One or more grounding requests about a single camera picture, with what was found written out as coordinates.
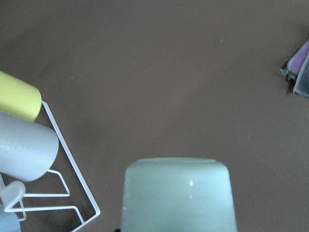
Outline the mint green cup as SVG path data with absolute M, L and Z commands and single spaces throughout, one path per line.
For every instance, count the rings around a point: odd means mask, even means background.
M 125 172 L 121 231 L 235 232 L 228 168 L 203 158 L 151 158 Z

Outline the grey cup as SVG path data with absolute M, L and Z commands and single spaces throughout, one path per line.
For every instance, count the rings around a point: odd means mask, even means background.
M 0 171 L 21 181 L 42 177 L 53 165 L 59 148 L 54 130 L 0 112 Z

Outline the yellow cup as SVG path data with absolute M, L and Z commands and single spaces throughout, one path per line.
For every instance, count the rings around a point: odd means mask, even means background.
M 29 121 L 35 121 L 42 105 L 40 91 L 7 73 L 0 73 L 0 109 Z

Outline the light blue cup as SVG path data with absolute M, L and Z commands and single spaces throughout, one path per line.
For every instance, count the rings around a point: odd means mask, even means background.
M 21 232 L 19 219 L 14 212 L 5 212 L 0 205 L 0 232 Z

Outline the grey folded cloth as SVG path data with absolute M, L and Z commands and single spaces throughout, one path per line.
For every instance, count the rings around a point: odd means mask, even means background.
M 282 75 L 285 75 L 287 77 L 288 81 L 289 80 L 295 81 L 293 93 L 299 94 L 299 95 L 306 97 L 306 98 L 309 97 L 309 53 L 307 54 L 307 57 L 306 57 L 305 61 L 303 62 L 298 75 L 294 74 L 291 71 L 291 62 L 292 62 L 294 56 L 298 53 L 298 51 L 300 49 L 302 49 L 304 46 L 306 46 L 307 44 L 309 44 L 308 39 L 300 46 L 300 48 L 288 60 L 285 68 L 281 69 Z

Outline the purple cloth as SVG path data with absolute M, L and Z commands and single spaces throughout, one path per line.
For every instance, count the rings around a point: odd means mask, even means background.
M 303 62 L 305 61 L 307 54 L 309 52 L 309 45 L 307 44 L 302 49 L 298 51 L 298 53 L 294 56 L 291 62 L 291 71 L 298 75 Z

